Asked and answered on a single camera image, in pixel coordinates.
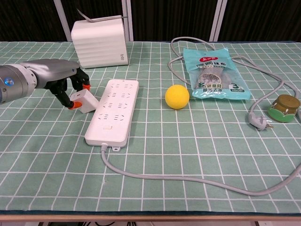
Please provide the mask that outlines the left black orange-tipped robot hand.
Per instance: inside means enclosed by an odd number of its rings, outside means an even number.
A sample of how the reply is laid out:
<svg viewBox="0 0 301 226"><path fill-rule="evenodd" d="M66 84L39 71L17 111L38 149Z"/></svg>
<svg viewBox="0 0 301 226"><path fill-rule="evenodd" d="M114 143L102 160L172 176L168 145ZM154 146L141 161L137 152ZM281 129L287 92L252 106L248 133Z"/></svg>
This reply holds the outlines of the left black orange-tipped robot hand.
<svg viewBox="0 0 301 226"><path fill-rule="evenodd" d="M49 89L60 103L70 110L82 106L80 101L71 101L66 94L68 78L76 91L90 90L89 76L77 62L53 58L25 61L21 62L21 65L35 76L37 80L35 88Z"/></svg>

